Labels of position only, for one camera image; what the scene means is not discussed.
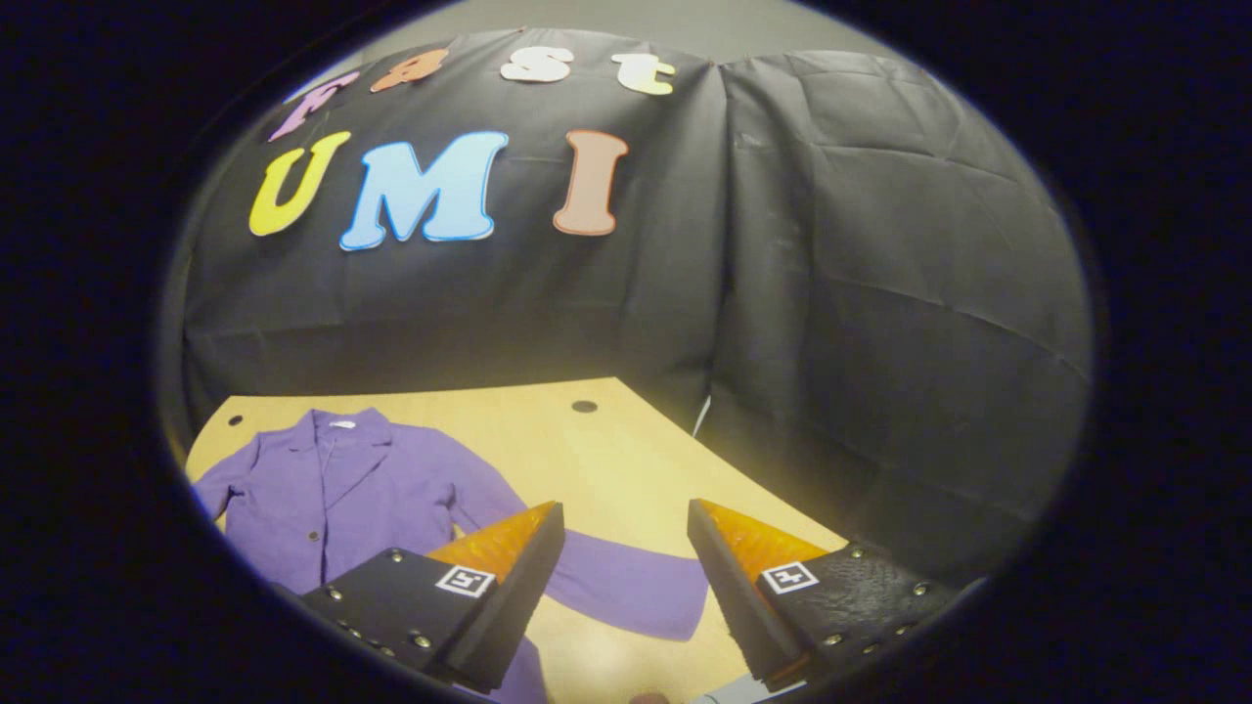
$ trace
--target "wall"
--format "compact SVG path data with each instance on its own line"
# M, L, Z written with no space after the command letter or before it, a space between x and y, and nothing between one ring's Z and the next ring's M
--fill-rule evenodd
M520 26L583 29L645 39L717 63L799 49L901 58L876 39L788 0L463 0L379 36L322 71L288 100L341 73L409 46Z

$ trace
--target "black cloth backdrop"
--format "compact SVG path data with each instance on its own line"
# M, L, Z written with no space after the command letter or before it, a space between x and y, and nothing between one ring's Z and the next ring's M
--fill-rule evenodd
M443 46L434 74L369 93ZM571 74L505 80L526 46L570 49ZM620 85L618 53L674 65L661 76L674 93ZM617 376L687 430L709 398L700 441L834 530L952 582L1007 556L1064 477L1092 393L1077 251L1027 160L923 70L841 51L714 65L540 29L359 70L287 138L265 142L298 100L263 116L192 213L175 262L182 378L167 380L192 432L230 395ZM571 129L630 145L606 237L552 227ZM338 130L352 139L308 210L253 236L265 167ZM408 142L426 168L475 130L510 139L491 170L491 237L388 232L374 249L339 248L366 150Z
M1055 494L1092 396L1064 217L919 68L801 51L721 75L731 283L701 440L924 574L984 574Z
M568 48L560 83L505 80L517 49ZM369 86L424 50L447 46L434 74L378 94ZM651 45L592 33L528 30L461 36L362 66L298 130L269 135L298 101L247 135L194 228L185 304L185 378L199 427L233 393L427 391L618 376L691 427L707 392L722 283L725 95L707 59L661 51L671 95L617 83L613 54ZM611 193L616 232L556 230L573 150L571 129L623 139ZM264 238L248 214L265 167L339 130L317 197ZM498 130L486 212L495 232L433 243L421 233L344 252L364 152L408 142L422 168L457 137ZM299 169L279 200L294 190Z

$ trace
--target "pink letter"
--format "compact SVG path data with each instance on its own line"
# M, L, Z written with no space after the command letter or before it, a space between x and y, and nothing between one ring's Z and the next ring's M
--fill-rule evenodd
M326 105L326 101L329 100L331 96L334 95L337 90L357 80L358 75L361 75L361 73L352 71L346 76L337 78L326 85L319 85L313 90L305 93L304 99L300 100L300 104L295 108L295 111L287 118L287 122L283 123L283 127L278 128L278 132L269 135L269 142L273 142L279 137L283 137L284 134L294 132L295 128L304 124L304 118L307 118L309 113L317 110L322 105Z

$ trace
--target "purple jacket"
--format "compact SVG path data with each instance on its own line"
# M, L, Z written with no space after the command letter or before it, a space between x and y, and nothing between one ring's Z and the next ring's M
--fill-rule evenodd
M500 472L447 435L367 408L309 411L258 433L210 468L195 492L227 540L267 580L297 594L388 547L426 554L527 509ZM566 531L547 595L606 624L687 640L704 611L700 562ZM502 704L543 704L538 650L518 648Z

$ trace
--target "jacket lapel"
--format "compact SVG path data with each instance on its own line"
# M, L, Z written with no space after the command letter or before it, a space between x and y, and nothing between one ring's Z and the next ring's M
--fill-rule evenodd
M342 416L356 423L351 433L342 435L344 440L337 443L331 461L322 475L323 501L326 510L338 504L378 465L391 451L391 423L382 413L368 408L353 416Z

